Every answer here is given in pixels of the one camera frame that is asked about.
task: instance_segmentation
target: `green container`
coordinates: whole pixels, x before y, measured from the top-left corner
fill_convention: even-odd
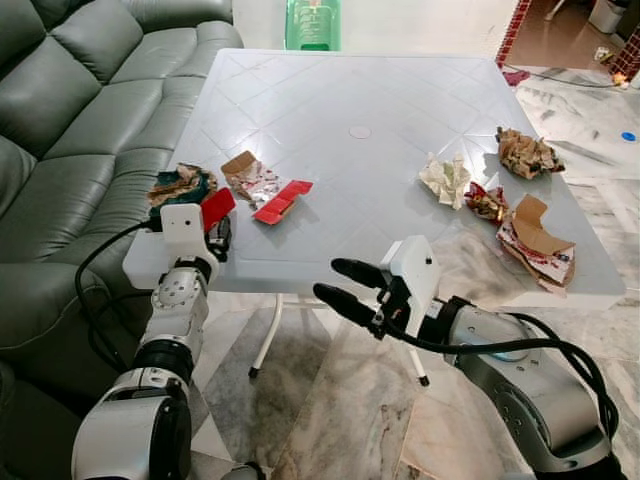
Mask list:
[[[287,50],[340,50],[340,0],[287,0]]]

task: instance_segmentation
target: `table top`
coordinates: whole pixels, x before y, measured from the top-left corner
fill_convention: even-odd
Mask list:
[[[508,268],[526,291],[509,305],[608,308],[624,285],[562,176],[529,181],[505,170],[498,125],[536,136],[491,59],[229,49],[218,54],[169,168],[198,164],[223,179],[220,166],[250,150],[278,175],[314,182],[275,226],[253,220],[238,199],[229,261],[214,283],[309,294],[315,282],[348,285],[330,259],[378,263],[408,235],[435,242],[473,228],[497,246],[495,227],[466,207],[440,205],[417,179],[428,152],[445,161],[460,153],[472,180],[503,185],[510,205],[526,193],[540,198],[547,230],[577,244],[567,298],[514,262]],[[136,235],[124,262],[134,286],[155,286],[163,255],[159,234]]]

